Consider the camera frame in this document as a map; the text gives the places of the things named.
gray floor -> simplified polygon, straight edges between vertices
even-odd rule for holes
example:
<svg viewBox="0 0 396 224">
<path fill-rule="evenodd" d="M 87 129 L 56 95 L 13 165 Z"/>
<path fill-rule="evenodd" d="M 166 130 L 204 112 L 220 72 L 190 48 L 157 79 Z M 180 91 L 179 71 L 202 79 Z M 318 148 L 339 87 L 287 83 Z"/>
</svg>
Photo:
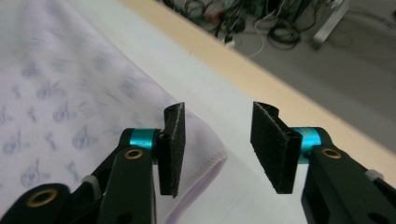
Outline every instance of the gray floor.
<svg viewBox="0 0 396 224">
<path fill-rule="evenodd" d="M 396 23 L 396 0 L 352 1 L 353 9 Z M 261 45 L 253 34 L 236 36 L 235 42 L 246 55 Z M 266 43 L 251 60 L 396 153 L 394 27 L 348 12 L 319 50 L 305 37 L 287 51 Z"/>
</svg>

teal band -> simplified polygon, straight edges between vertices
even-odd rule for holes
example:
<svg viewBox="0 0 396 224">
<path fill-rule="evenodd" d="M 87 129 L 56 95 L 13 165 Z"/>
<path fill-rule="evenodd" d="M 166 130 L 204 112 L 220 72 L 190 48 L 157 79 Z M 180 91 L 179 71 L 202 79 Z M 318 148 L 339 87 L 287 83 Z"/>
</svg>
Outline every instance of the teal band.
<svg viewBox="0 0 396 224">
<path fill-rule="evenodd" d="M 299 127 L 292 129 L 303 136 L 303 142 L 301 143 L 300 158 L 298 160 L 298 163 L 308 164 L 309 160 L 305 155 L 312 150 L 313 146 L 321 145 L 320 135 L 314 128 Z"/>
<path fill-rule="evenodd" d="M 152 150 L 155 129 L 134 129 L 129 145 Z"/>
</svg>

cloth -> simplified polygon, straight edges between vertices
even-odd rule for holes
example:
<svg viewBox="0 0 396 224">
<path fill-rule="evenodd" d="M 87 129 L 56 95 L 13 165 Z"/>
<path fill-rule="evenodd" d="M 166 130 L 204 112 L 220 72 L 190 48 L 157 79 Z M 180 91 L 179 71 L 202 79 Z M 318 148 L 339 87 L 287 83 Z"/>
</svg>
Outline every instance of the cloth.
<svg viewBox="0 0 396 224">
<path fill-rule="evenodd" d="M 125 128 L 163 128 L 163 110 L 177 103 L 67 2 L 25 1 L 21 12 L 22 56 L 0 68 L 0 217 L 38 185 L 74 191 Z M 188 107 L 179 194 L 157 193 L 158 223 L 176 223 L 227 157 Z"/>
</svg>

floor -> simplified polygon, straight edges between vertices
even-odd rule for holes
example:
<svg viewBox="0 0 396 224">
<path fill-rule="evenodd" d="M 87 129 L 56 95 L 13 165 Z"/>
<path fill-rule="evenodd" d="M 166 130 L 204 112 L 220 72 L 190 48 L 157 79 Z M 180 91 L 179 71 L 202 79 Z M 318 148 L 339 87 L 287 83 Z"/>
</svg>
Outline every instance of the floor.
<svg viewBox="0 0 396 224">
<path fill-rule="evenodd" d="M 393 26 L 350 12 L 356 9 Z M 274 48 L 265 40 L 264 49 L 251 60 L 396 153 L 394 10 L 395 0 L 352 0 L 349 12 L 320 49 L 311 47 L 309 34 L 291 50 Z M 261 47 L 254 32 L 234 41 L 234 48 L 245 55 Z"/>
</svg>

white patterned cloth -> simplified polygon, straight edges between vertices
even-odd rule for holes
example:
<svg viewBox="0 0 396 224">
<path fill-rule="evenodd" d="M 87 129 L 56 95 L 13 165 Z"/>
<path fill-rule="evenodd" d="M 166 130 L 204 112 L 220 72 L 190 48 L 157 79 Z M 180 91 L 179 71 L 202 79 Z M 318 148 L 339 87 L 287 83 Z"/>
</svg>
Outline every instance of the white patterned cloth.
<svg viewBox="0 0 396 224">
<path fill-rule="evenodd" d="M 177 103 L 66 2 L 26 1 L 21 11 L 23 54 L 0 68 L 0 217 L 38 185 L 75 190 L 125 128 L 163 128 L 163 110 Z M 158 223 L 176 223 L 227 157 L 188 111 L 186 132 L 179 194 L 157 194 Z"/>
</svg>

